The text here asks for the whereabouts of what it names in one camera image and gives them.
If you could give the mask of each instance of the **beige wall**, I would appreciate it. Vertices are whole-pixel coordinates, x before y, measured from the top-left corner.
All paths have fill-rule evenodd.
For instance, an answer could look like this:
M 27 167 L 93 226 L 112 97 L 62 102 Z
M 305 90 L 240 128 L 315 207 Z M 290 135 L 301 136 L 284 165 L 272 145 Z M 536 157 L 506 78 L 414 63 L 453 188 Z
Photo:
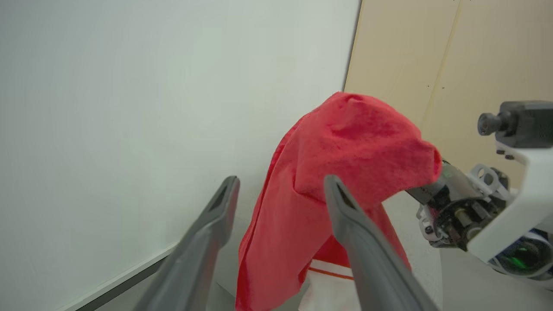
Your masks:
M 363 1 L 346 92 L 378 97 L 420 125 L 458 1 Z
M 486 163 L 519 185 L 476 122 L 503 101 L 553 100 L 551 16 L 548 0 L 364 1 L 346 91 L 395 107 L 462 170 Z

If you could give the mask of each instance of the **white cloth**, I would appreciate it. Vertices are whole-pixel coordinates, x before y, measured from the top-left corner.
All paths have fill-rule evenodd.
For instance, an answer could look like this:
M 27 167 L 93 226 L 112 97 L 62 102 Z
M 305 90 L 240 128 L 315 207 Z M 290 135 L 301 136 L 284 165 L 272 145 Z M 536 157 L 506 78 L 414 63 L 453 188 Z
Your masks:
M 311 285 L 299 311 L 361 311 L 350 268 L 312 260 L 307 277 Z

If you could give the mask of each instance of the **white robot part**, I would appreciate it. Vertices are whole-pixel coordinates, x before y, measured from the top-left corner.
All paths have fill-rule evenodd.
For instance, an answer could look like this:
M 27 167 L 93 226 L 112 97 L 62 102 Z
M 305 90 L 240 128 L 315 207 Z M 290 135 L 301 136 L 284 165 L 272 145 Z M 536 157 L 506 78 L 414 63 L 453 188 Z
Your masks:
M 490 261 L 512 243 L 540 224 L 553 220 L 553 148 L 511 148 L 496 142 L 499 150 L 525 166 L 518 194 L 490 224 L 467 245 L 468 252 L 483 262 Z
M 513 200 L 512 194 L 501 184 L 499 176 L 492 168 L 478 164 L 467 174 L 467 177 L 485 196 L 493 194 L 507 202 Z
M 441 240 L 441 236 L 434 231 L 432 226 L 434 220 L 432 219 L 428 206 L 421 204 L 416 213 L 416 217 L 419 220 L 420 233 L 426 241 L 436 242 Z

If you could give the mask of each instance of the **gray floor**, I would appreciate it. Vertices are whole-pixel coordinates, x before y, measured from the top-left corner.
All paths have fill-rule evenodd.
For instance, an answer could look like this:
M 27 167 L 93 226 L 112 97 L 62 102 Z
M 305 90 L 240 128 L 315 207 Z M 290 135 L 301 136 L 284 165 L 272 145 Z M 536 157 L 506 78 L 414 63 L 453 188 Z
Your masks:
M 142 282 L 136 284 L 128 291 L 117 296 L 114 300 L 106 303 L 97 311 L 132 311 L 142 294 L 146 291 L 153 280 L 152 275 Z M 232 311 L 234 310 L 234 297 L 221 286 L 213 284 L 208 298 L 207 311 Z
M 553 292 L 497 273 L 461 250 L 443 249 L 444 311 L 551 311 Z

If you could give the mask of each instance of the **baseboard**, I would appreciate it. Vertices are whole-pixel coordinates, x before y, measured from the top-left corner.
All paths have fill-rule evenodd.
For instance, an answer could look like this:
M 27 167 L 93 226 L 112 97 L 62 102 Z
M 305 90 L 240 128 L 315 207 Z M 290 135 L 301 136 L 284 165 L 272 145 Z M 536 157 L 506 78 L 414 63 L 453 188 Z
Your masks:
M 178 242 L 173 243 L 171 246 L 161 251 L 158 255 L 155 255 L 147 260 L 144 260 L 143 262 L 119 274 L 115 278 L 112 278 L 106 283 L 98 286 L 95 290 L 90 291 L 85 295 L 81 296 L 79 299 L 76 299 L 73 302 L 59 308 L 57 311 L 77 311 L 85 307 L 87 304 L 98 299 L 100 296 L 108 293 L 109 291 L 113 290 L 117 286 L 123 284 L 125 281 L 131 279 L 132 277 L 138 275 L 139 273 L 148 269 L 152 265 L 155 265 L 156 263 L 163 260 L 165 257 L 167 257 L 167 255 L 171 254 L 171 252 L 173 251 L 173 249 L 176 247 L 177 244 Z

